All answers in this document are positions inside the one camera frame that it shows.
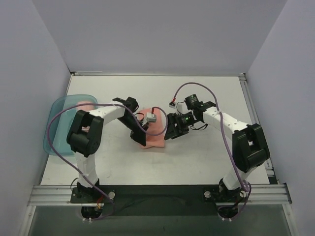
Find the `pink panda towel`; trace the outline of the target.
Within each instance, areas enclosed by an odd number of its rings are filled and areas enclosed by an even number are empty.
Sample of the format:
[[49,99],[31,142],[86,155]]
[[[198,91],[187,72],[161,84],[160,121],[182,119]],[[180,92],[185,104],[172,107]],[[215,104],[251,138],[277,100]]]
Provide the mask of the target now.
[[[138,119],[144,118],[147,112],[150,112],[151,109],[143,109],[135,114]],[[163,116],[159,109],[154,109],[154,114],[157,116],[156,123],[149,123],[149,128],[147,132],[151,134],[157,134],[163,131],[165,125],[163,124]],[[165,140],[164,140],[164,133],[154,136],[146,134],[146,146],[139,145],[141,149],[148,149],[148,148],[164,148],[165,147]]]

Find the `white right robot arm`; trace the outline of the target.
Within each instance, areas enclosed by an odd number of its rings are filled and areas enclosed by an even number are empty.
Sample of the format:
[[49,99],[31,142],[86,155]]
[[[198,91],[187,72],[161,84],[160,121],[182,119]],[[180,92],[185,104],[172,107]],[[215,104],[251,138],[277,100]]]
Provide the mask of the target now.
[[227,152],[232,170],[220,181],[218,195],[223,201],[236,196],[236,189],[249,192],[248,176],[270,158],[270,151],[261,125],[247,124],[222,112],[217,104],[199,101],[195,94],[185,98],[188,112],[169,113],[165,140],[179,138],[188,134],[189,129],[198,122],[211,126],[221,132],[224,140],[230,139],[232,147]]

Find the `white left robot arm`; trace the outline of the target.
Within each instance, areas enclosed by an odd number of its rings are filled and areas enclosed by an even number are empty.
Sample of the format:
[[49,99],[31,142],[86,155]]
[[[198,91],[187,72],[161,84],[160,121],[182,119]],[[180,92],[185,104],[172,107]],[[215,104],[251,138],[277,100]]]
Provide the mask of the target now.
[[138,102],[132,97],[126,100],[114,98],[110,106],[91,111],[78,110],[70,127],[66,141],[75,152],[79,175],[77,188],[82,197],[89,203],[99,198],[99,178],[95,168],[95,153],[101,144],[103,126],[118,119],[131,130],[130,137],[137,143],[146,145],[148,125],[140,121],[137,125],[133,113],[138,109]]

